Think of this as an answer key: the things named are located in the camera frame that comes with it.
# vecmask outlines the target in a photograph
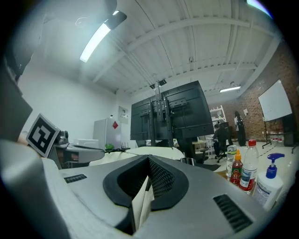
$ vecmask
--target pump bottle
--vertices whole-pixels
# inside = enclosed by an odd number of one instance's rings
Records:
[[[268,159],[272,160],[272,164],[267,168],[267,172],[257,175],[253,198],[267,211],[273,207],[283,186],[281,178],[276,175],[277,167],[274,163],[276,159],[284,156],[284,154],[279,153],[268,155]]]

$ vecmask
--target water bottle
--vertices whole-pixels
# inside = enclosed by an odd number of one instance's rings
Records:
[[[278,137],[277,137],[277,135],[274,135],[272,145],[277,146],[277,141],[278,141]]]
[[[271,143],[274,144],[274,135],[270,135],[270,140],[271,140]]]
[[[256,140],[248,141],[249,148],[246,151],[241,174],[239,188],[250,194],[256,178],[258,165],[258,151],[256,148]]]
[[[277,146],[278,147],[282,147],[284,145],[284,142],[283,142],[283,136],[282,135],[279,135],[277,137]]]
[[[232,175],[232,166],[235,161],[236,153],[237,153],[236,145],[228,146],[227,160],[226,160],[226,176],[227,177],[231,177],[231,175]]]

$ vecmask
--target large black monitor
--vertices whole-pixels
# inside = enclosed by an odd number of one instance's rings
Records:
[[[173,138],[187,139],[214,133],[211,114],[198,81],[160,93],[161,100],[157,101],[156,98],[157,96],[153,96],[132,105],[132,140],[151,140],[152,131],[155,140],[169,139],[165,102],[169,105]],[[153,121],[150,120],[150,106]],[[151,128],[150,122],[154,123],[154,127]]]

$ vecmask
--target desk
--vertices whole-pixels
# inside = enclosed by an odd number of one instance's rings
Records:
[[[199,141],[197,141],[197,142],[192,142],[193,145],[197,145],[197,144],[206,144],[206,143],[207,143],[207,141],[204,141],[204,140],[199,140]],[[174,144],[173,146],[176,147],[176,148],[179,147],[178,143]]]
[[[220,175],[221,177],[223,177],[225,180],[228,180],[228,181],[230,180],[230,177],[226,176],[226,171],[225,170],[224,171],[220,171],[220,172],[215,172],[215,173],[218,174],[218,175]],[[249,193],[250,196],[253,195],[253,191],[254,191],[255,187],[256,187],[256,182],[254,182],[252,190]]]

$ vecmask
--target whiteboard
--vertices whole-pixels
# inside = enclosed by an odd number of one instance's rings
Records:
[[[258,97],[264,121],[275,120],[292,113],[289,99],[280,80]]]

